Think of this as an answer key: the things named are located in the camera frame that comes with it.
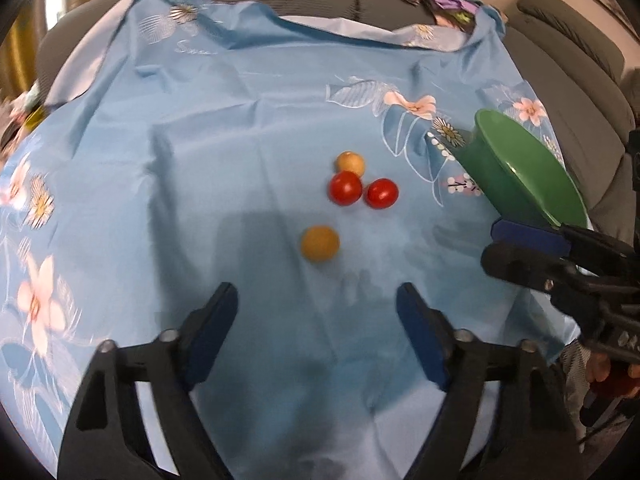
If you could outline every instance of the red ball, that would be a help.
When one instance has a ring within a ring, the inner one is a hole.
[[[365,200],[373,209],[386,209],[398,200],[400,191],[393,180],[379,178],[367,188]]]
[[[362,196],[362,182],[355,173],[341,171],[329,181],[328,192],[337,205],[351,205]]]

